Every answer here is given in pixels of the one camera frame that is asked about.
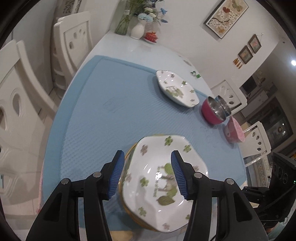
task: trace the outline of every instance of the blue tablecloth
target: blue tablecloth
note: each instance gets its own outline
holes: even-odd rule
[[[202,157],[209,177],[247,179],[237,144],[224,136],[225,124],[211,126],[201,104],[188,109],[172,102],[157,83],[156,70],[104,56],[93,57],[69,86],[52,124],[43,173],[47,200],[62,178],[84,179],[152,134],[185,136]],[[206,96],[197,92],[202,103]],[[123,210],[118,193],[104,203],[110,230],[137,225]]]

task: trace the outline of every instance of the framed picture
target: framed picture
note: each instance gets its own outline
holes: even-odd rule
[[[223,0],[204,24],[213,30],[221,39],[248,7],[244,0]]]
[[[261,44],[259,42],[259,39],[257,38],[257,35],[253,35],[252,38],[249,40],[249,45],[251,46],[254,53],[257,53],[258,50],[261,48]]]
[[[242,61],[246,64],[253,58],[253,55],[251,51],[249,50],[248,46],[244,46],[244,48],[240,51],[239,57],[242,59]]]

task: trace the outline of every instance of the white bowl with green clover pattern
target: white bowl with green clover pattern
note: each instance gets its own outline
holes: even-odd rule
[[[160,232],[173,232],[188,223],[192,201],[180,194],[170,163],[178,150],[195,171],[208,176],[207,166],[185,137],[154,135],[141,139],[126,160],[122,200],[134,220]]]
[[[176,73],[158,70],[156,76],[161,90],[176,103],[191,108],[200,102],[194,88]]]

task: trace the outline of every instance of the dining table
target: dining table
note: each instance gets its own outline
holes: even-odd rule
[[[200,104],[187,108],[170,100],[158,86],[157,70],[170,70],[185,79]],[[117,150],[126,153],[141,138],[154,134],[186,137],[207,165],[209,178],[232,178],[242,186],[247,177],[239,146],[225,138],[227,121],[213,126],[202,116],[202,102],[214,96],[193,71],[199,74],[189,59],[173,50],[109,31],[82,63],[56,113],[44,157],[43,203],[61,179],[85,179],[112,161]],[[215,204],[213,199],[212,236]],[[122,207],[118,192],[104,202],[104,209],[111,231],[132,231],[137,240],[179,240],[184,234],[184,229],[161,233],[141,228]],[[84,227],[81,200],[79,225]]]

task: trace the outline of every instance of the metal screw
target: metal screw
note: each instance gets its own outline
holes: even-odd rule
[[[61,184],[67,184],[69,182],[69,179],[68,178],[64,178],[61,180]]]
[[[102,173],[100,173],[100,172],[95,172],[95,173],[93,174],[94,177],[100,177],[101,175],[102,175]]]
[[[230,185],[234,184],[234,181],[231,178],[227,178],[226,182]]]
[[[196,172],[196,173],[194,173],[194,177],[202,178],[202,174],[200,172]]]

